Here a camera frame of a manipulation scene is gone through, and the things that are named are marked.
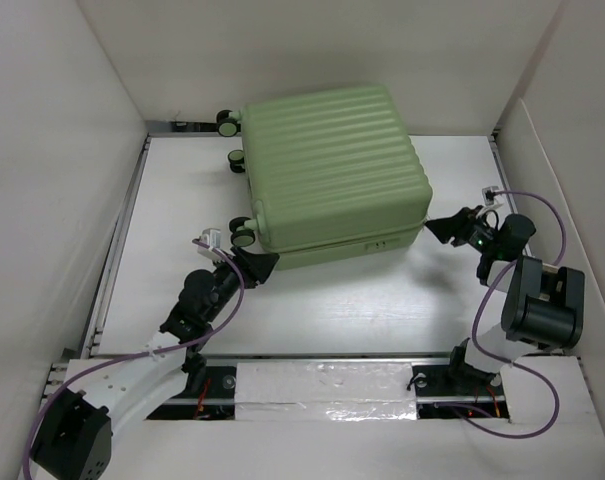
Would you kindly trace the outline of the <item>green hard-shell suitcase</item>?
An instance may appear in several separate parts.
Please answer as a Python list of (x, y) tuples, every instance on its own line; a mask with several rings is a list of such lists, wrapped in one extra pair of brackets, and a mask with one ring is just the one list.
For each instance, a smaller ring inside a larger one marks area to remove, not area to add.
[(395, 249), (417, 239), (433, 189), (389, 90), (342, 87), (249, 103), (216, 116), (246, 177), (250, 213), (229, 223), (281, 270)]

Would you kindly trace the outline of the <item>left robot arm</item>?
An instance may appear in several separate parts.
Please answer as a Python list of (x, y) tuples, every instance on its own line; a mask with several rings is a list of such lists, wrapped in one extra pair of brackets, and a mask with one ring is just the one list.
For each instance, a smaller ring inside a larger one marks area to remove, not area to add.
[(202, 390), (200, 351), (218, 332), (214, 320), (231, 299), (264, 284), (279, 261), (239, 247), (204, 250), (216, 257), (214, 269), (186, 276), (167, 319), (139, 352), (89, 367), (48, 397), (27, 437), (24, 478), (37, 465), (55, 479), (98, 479), (133, 426), (175, 395)]

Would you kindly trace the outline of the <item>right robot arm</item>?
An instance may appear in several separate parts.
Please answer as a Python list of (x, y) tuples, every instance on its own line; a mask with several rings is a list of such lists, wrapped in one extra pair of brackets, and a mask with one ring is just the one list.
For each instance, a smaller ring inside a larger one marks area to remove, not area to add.
[(583, 333), (584, 273), (526, 255), (524, 249), (536, 233), (528, 217), (509, 214), (501, 225), (492, 226), (488, 215), (481, 206), (464, 207), (451, 217), (425, 223), (440, 243), (478, 251), (478, 280), (506, 294), (500, 322), (451, 352), (444, 381), (456, 393), (491, 383), (504, 364), (501, 358), (510, 363), (536, 351), (571, 349)]

